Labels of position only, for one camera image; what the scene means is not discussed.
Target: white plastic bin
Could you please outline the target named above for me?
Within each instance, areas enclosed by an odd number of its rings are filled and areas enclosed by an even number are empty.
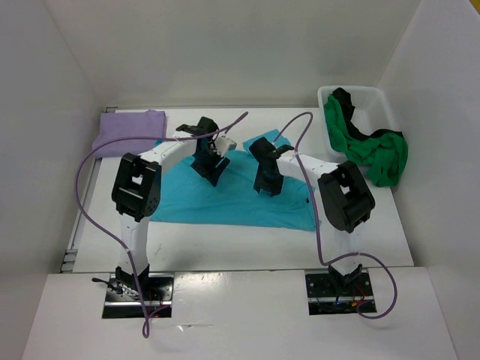
[[[328,101],[329,95],[337,88],[342,88],[352,95],[352,105],[355,107],[352,123],[363,134],[370,135],[379,129],[399,131],[385,95],[378,88],[371,86],[322,86],[318,90],[318,104],[320,109],[323,110],[323,105]],[[325,135],[327,152],[331,157],[330,160],[338,163],[344,162],[347,159],[345,154],[335,151],[332,145],[330,145],[329,132],[323,111],[320,111],[320,118]]]

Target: green towel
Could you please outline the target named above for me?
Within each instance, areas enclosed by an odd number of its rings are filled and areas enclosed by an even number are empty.
[[[408,158],[405,139],[394,133],[385,133],[377,139],[358,141],[348,134],[337,99],[329,95],[323,109],[331,147],[337,152],[343,152],[358,165],[371,165],[367,177],[376,186],[398,184]]]

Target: blue cloth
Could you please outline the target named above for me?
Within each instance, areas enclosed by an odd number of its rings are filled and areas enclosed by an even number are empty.
[[[269,131],[244,142],[244,149],[262,136],[273,141],[277,135],[278,130]],[[283,144],[290,143],[281,137],[276,146]],[[190,167],[193,157],[175,165],[162,178],[160,205],[151,220],[315,230],[314,210],[303,181],[286,177],[280,195],[258,194],[254,190],[258,167],[254,157],[239,150],[229,151],[227,157],[231,161],[217,187]]]

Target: wall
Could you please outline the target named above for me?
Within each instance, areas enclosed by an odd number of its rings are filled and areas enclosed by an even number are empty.
[[[104,105],[316,105],[376,85],[419,0],[46,0]]]
[[[76,209],[99,107],[44,4],[0,1],[0,349],[19,359]]]
[[[397,207],[460,359],[480,353],[479,59],[468,0],[424,0],[379,84],[409,143]]]

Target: white table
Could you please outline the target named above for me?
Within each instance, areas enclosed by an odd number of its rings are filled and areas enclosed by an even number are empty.
[[[393,268],[398,302],[384,319],[308,315],[305,273],[178,273],[171,319],[101,319],[105,286],[93,274],[47,279],[23,360],[355,359],[455,360],[425,268]],[[107,279],[106,274],[95,275]],[[386,273],[370,269],[378,311],[392,300]]]
[[[328,160],[322,127],[318,123],[320,110],[316,108],[166,109],[167,135],[171,135],[181,124],[195,125],[201,116],[208,116],[223,127],[245,110],[249,111],[248,117],[229,132],[240,148],[243,141],[271,129],[281,129],[293,116],[309,110],[313,112],[314,120],[299,150]],[[295,143],[307,120],[308,117],[299,119],[285,132],[292,143]],[[120,224],[111,193],[119,160],[108,158],[101,161],[94,186],[89,187],[91,201],[88,206],[88,213],[117,235]],[[412,266],[413,260],[391,190],[369,186],[376,208],[365,224],[363,251],[378,256],[387,266]],[[331,259],[338,255],[337,247],[332,244],[329,231],[322,226],[320,229],[324,257]],[[83,220],[79,222],[73,245],[78,249],[74,272],[113,272],[122,251],[109,236]],[[147,251],[153,272],[320,267],[314,233],[291,229],[151,222]],[[364,266],[377,266],[369,259],[363,259],[362,263]]]

